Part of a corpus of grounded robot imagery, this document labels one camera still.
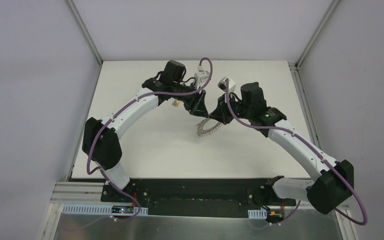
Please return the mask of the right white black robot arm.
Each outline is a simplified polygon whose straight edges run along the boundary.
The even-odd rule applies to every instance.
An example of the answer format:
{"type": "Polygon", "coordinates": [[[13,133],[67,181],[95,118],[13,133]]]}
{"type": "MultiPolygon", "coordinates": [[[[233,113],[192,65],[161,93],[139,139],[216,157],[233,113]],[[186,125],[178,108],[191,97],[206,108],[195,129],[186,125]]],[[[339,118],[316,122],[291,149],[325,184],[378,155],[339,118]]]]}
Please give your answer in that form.
{"type": "Polygon", "coordinates": [[[236,120],[259,131],[292,156],[310,177],[309,180],[276,177],[263,192],[268,204],[295,199],[308,202],[318,212],[328,214],[355,195],[354,166],[348,160],[339,161],[324,153],[303,137],[285,114],[267,105],[258,82],[242,85],[241,97],[234,93],[235,83],[228,78],[222,79],[217,86],[223,95],[209,115],[211,119],[225,125],[236,120]]]}

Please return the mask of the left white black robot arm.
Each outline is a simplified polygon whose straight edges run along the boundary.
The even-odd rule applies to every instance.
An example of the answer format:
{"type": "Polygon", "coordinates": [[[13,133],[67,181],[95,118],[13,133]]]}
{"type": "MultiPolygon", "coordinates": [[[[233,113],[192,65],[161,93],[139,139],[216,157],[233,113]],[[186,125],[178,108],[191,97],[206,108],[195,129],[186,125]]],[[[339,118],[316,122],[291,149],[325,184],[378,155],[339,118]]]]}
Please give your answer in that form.
{"type": "Polygon", "coordinates": [[[81,150],[87,155],[86,172],[94,173],[90,165],[95,162],[96,169],[115,186],[113,195],[120,202],[129,201],[133,195],[133,189],[128,185],[131,178],[121,163],[123,151],[120,144],[122,136],[133,124],[170,99],[182,102],[193,116],[208,117],[204,88],[212,79],[213,66],[204,70],[200,63],[191,77],[191,84],[184,80],[186,72],[184,64],[170,60],[164,70],[144,81],[124,106],[101,119],[91,117],[85,122],[81,150]]]}

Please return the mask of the metal disc with key rings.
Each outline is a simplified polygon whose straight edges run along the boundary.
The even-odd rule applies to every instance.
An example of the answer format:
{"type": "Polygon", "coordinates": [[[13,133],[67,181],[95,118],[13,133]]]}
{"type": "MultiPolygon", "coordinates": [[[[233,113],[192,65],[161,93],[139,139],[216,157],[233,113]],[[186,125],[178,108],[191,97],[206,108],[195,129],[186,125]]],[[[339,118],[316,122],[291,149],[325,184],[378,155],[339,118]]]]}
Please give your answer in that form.
{"type": "Polygon", "coordinates": [[[196,134],[198,137],[206,137],[216,132],[222,125],[222,122],[211,118],[203,119],[196,125],[196,134]]]}

